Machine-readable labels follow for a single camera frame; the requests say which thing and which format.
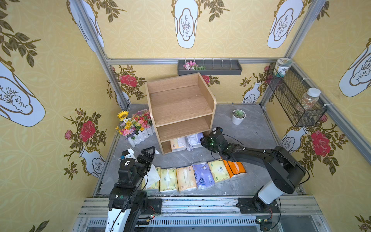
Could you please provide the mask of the white green tissue pack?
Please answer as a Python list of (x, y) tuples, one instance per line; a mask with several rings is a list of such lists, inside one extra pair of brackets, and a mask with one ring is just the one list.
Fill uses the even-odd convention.
[(145, 175), (142, 182), (142, 188), (145, 190), (157, 190), (159, 191), (160, 186), (160, 167), (155, 167), (153, 164), (150, 167), (149, 172)]

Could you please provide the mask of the lavender tissue pack bottom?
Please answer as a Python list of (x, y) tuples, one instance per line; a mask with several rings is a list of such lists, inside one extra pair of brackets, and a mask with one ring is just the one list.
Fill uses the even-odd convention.
[(203, 133), (197, 133), (186, 137), (187, 140), (187, 149), (193, 150), (195, 148), (201, 148), (202, 143), (201, 139), (204, 138)]

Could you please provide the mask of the yellow green tissue pack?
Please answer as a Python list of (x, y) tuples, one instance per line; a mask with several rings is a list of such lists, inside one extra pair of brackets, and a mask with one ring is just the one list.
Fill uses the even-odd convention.
[(208, 165), (215, 183), (223, 182), (230, 179), (230, 175), (223, 161), (213, 160), (208, 162)]

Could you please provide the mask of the beige tissue pack bottom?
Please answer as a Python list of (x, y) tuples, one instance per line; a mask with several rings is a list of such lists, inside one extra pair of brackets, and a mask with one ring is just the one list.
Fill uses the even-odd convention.
[(184, 137), (173, 139), (170, 142), (172, 152), (182, 151), (186, 149), (186, 140)]

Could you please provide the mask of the pale yellow tissue pack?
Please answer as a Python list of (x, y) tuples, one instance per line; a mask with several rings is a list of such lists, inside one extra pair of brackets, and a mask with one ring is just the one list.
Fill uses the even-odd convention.
[(168, 168), (168, 169), (160, 170), (159, 191), (161, 193), (178, 191), (176, 168)]

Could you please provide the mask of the purple tissue pack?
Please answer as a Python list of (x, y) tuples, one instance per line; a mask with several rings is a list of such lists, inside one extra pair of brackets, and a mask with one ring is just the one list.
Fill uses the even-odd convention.
[(192, 164), (192, 167), (194, 170), (197, 189), (209, 189), (215, 185), (214, 178), (207, 162), (198, 162)]

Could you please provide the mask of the beige orange tissue pack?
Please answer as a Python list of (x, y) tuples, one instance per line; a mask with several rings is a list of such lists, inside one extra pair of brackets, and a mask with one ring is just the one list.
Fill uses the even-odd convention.
[(176, 169), (178, 189), (180, 192), (197, 189), (193, 166), (181, 167)]

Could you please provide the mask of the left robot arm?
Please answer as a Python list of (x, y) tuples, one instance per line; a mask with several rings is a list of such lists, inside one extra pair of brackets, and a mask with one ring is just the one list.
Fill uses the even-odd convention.
[(132, 149), (122, 152), (118, 182), (109, 195), (106, 232), (133, 232), (138, 219), (148, 208), (147, 193), (141, 189), (150, 170), (155, 147), (145, 148), (138, 157)]

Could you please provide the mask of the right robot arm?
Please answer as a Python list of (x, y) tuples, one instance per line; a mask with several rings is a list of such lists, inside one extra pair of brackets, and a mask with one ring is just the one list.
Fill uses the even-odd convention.
[(202, 138), (201, 144), (211, 153), (219, 154), (225, 161), (246, 162), (266, 168), (271, 181), (264, 185), (252, 200), (252, 205), (258, 211), (263, 211), (285, 193), (293, 194), (307, 174), (307, 170), (283, 147), (255, 149), (229, 143), (221, 127)]

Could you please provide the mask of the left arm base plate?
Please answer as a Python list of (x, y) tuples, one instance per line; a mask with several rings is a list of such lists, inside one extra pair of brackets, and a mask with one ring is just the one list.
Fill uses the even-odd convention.
[(162, 199), (151, 198), (140, 201), (139, 208), (142, 215), (161, 214), (162, 212)]

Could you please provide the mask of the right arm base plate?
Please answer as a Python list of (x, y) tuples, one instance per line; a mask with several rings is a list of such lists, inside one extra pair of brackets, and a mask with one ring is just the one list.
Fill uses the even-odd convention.
[(238, 198), (236, 207), (242, 214), (280, 213), (280, 206), (276, 200), (267, 205), (259, 198)]

